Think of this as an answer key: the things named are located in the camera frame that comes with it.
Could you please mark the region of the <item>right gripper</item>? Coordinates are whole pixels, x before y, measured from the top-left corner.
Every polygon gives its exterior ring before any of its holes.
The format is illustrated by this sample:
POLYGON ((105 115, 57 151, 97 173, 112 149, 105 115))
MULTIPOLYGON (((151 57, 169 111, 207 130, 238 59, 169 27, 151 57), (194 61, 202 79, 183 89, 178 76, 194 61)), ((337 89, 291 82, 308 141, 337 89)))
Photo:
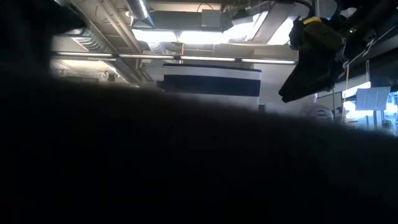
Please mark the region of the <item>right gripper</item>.
POLYGON ((289 38, 290 48, 302 54, 279 90, 282 101, 288 103, 330 90, 335 84, 331 76, 333 60, 345 59, 345 38, 320 17, 296 18, 289 38))

